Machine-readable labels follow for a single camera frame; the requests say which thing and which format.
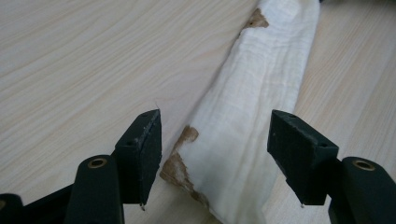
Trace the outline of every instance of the light wood surface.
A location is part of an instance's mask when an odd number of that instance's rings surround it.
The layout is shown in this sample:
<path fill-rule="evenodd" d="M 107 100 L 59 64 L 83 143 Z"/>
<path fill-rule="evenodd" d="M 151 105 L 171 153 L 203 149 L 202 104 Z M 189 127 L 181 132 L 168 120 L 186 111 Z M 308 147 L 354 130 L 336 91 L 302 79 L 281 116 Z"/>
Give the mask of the light wood surface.
<path fill-rule="evenodd" d="M 135 117 L 163 116 L 163 155 L 210 86 L 256 1 L 2 1 L 0 193 L 25 204 L 74 181 L 84 159 L 109 154 Z M 321 4 L 296 114 L 396 179 L 396 4 Z M 329 223 L 301 208 L 279 175 L 269 223 Z M 134 223 L 217 223 L 156 179 Z"/>

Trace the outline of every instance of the wooden board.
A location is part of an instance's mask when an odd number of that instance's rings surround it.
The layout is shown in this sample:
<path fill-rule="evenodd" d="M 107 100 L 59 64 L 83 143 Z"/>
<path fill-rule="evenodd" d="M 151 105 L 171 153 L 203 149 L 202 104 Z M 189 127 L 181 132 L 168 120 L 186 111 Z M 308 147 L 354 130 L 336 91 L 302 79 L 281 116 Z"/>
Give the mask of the wooden board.
<path fill-rule="evenodd" d="M 110 153 L 134 118 L 163 113 L 163 155 L 210 86 L 256 1 L 2 1 L 0 192 L 30 203 L 73 182 L 84 159 Z M 321 5 L 296 114 L 340 148 L 396 179 L 396 10 L 383 1 Z M 134 223 L 216 223 L 156 179 Z M 269 223 L 326 223 L 279 176 Z"/>

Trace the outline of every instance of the metal rivet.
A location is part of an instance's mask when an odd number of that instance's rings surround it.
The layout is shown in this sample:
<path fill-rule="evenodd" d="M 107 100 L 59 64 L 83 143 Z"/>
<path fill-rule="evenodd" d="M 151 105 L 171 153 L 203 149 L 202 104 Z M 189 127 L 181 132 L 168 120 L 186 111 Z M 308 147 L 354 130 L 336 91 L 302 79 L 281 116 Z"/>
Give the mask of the metal rivet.
<path fill-rule="evenodd" d="M 365 171 L 373 171 L 375 170 L 375 167 L 367 162 L 367 161 L 361 161 L 361 160 L 355 160 L 352 162 L 356 167 L 359 169 L 365 170 Z"/>
<path fill-rule="evenodd" d="M 0 210 L 2 210 L 4 207 L 6 207 L 6 201 L 0 200 Z"/>
<path fill-rule="evenodd" d="M 106 159 L 98 158 L 98 159 L 91 160 L 90 163 L 88 163 L 88 167 L 90 167 L 91 169 L 96 169 L 96 168 L 102 167 L 106 164 L 107 164 Z"/>

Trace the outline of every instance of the wood laminate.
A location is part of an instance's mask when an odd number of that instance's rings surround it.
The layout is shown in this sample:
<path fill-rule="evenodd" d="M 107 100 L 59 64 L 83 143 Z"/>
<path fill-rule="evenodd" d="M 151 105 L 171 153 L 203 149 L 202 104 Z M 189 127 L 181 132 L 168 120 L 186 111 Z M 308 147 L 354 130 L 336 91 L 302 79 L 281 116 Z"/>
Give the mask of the wood laminate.
<path fill-rule="evenodd" d="M 2 1 L 0 193 L 33 202 L 109 154 L 135 117 L 159 107 L 166 158 L 256 1 Z M 396 3 L 326 0 L 295 113 L 396 179 Z M 268 223 L 329 223 L 279 175 Z M 133 223 L 217 223 L 157 178 Z"/>

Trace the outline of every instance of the clamp jaw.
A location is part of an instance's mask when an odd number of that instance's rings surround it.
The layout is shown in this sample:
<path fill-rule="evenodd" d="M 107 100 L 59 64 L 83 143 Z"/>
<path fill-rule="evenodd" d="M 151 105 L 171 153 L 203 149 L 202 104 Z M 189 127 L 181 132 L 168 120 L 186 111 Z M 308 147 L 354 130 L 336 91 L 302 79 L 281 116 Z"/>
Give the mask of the clamp jaw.
<path fill-rule="evenodd" d="M 0 223 L 124 223 L 123 203 L 144 205 L 160 168 L 160 110 L 139 115 L 109 155 L 83 161 L 73 185 L 23 206 L 0 194 Z"/>
<path fill-rule="evenodd" d="M 332 224 L 396 223 L 396 184 L 388 173 L 363 158 L 337 160 L 338 146 L 298 117 L 273 110 L 267 150 L 301 203 L 332 198 Z"/>

